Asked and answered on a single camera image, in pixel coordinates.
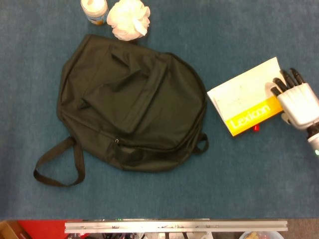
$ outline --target robotic hand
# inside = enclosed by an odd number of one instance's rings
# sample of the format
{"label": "robotic hand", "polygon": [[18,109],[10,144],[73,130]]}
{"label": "robotic hand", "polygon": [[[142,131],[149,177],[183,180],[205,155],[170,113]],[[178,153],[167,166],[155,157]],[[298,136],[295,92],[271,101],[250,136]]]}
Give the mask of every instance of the robotic hand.
{"label": "robotic hand", "polygon": [[319,155],[319,100],[302,76],[294,68],[290,69],[296,82],[284,70],[281,70],[287,86],[279,79],[273,81],[277,87],[271,92],[277,97],[284,109],[282,118],[297,129],[306,129],[308,142]]}

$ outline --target table surface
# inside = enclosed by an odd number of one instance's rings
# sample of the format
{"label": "table surface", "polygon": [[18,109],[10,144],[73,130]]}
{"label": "table surface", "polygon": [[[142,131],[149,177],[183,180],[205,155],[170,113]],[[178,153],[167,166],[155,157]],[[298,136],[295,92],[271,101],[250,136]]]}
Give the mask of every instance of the table surface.
{"label": "table surface", "polygon": [[[178,55],[207,90],[277,56],[319,93],[317,0],[144,3],[151,25],[139,45]],[[275,116],[233,138],[212,104],[209,150],[170,172],[124,172],[85,153],[82,184],[38,183],[38,158],[68,135],[56,116],[62,66],[85,34],[112,30],[92,25],[80,0],[2,0],[0,21],[1,219],[319,217],[319,161],[306,133]],[[43,172],[72,181],[72,152]]]}

